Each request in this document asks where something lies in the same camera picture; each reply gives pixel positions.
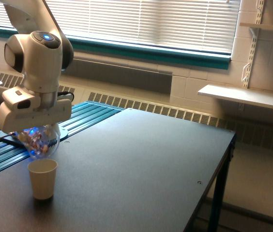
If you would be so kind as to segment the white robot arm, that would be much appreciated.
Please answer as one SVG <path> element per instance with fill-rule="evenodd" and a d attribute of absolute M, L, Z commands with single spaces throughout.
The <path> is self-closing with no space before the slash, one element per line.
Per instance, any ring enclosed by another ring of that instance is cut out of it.
<path fill-rule="evenodd" d="M 72 98 L 58 96 L 59 77 L 74 57 L 73 47 L 44 0 L 3 0 L 17 30 L 4 47 L 6 63 L 23 83 L 5 90 L 0 130 L 9 133 L 70 118 Z"/>

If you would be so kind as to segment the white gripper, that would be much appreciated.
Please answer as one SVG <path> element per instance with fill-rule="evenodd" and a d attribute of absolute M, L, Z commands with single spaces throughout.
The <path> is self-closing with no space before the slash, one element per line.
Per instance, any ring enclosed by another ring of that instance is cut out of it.
<path fill-rule="evenodd" d="M 72 103 L 68 99 L 58 100 L 55 106 L 34 111 L 32 107 L 18 108 L 6 102 L 0 105 L 0 130 L 3 132 L 21 131 L 48 124 L 66 121 L 70 118 Z"/>

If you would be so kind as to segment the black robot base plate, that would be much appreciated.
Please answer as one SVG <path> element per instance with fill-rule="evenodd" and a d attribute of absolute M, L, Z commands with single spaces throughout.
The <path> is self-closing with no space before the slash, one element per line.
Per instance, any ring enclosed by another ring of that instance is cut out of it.
<path fill-rule="evenodd" d="M 61 126 L 59 127 L 59 129 L 60 129 L 60 133 L 61 133 L 60 141 L 63 141 L 64 139 L 66 139 L 68 137 L 68 130 L 64 129 Z M 5 142 L 9 145 L 23 146 L 23 144 L 20 141 L 18 141 L 15 136 L 11 136 L 11 135 L 8 136 L 6 133 L 4 133 L 2 131 L 0 131 L 0 141 Z"/>

